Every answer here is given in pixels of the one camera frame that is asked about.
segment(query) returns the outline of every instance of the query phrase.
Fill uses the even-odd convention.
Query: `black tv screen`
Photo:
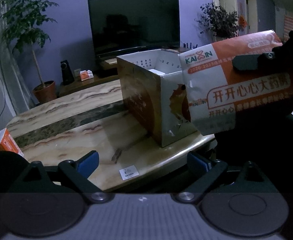
[[[179,0],[88,0],[97,57],[180,46]]]

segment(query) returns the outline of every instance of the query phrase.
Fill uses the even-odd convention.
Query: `kaixin logo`
[[[205,52],[204,55],[203,55],[203,52],[204,52],[203,50],[200,50],[200,51],[196,52],[193,57],[186,58],[185,59],[186,63],[189,64],[189,63],[192,63],[194,61],[198,61],[198,60],[213,56],[211,51],[210,52]]]

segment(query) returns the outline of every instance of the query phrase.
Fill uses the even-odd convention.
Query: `potted plant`
[[[39,86],[33,89],[33,94],[40,103],[56,99],[55,82],[43,81],[33,46],[38,44],[43,48],[47,39],[51,41],[49,35],[38,27],[44,22],[56,22],[56,20],[44,14],[49,6],[58,6],[58,4],[48,0],[0,0],[0,8],[7,10],[1,16],[6,22],[2,40],[8,45],[12,41],[16,42],[13,50],[17,49],[20,53],[23,52],[25,45],[31,47],[32,57],[41,82]]]
[[[229,39],[238,36],[238,31],[243,31],[243,27],[238,24],[238,13],[236,11],[228,13],[223,7],[215,6],[214,3],[202,5],[203,14],[197,21],[204,29],[201,34],[207,31],[213,33],[213,41]]]

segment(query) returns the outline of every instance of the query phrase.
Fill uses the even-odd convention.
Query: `brick wall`
[[[284,41],[289,39],[288,33],[293,30],[293,17],[284,17]]]

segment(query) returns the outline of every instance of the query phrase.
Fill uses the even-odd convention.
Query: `terracotta pot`
[[[224,40],[226,40],[226,38],[213,35],[213,42],[224,41]]]
[[[45,88],[43,88],[42,85],[39,85],[33,89],[33,94],[41,104],[56,99],[55,81],[47,81],[45,82],[45,85]]]

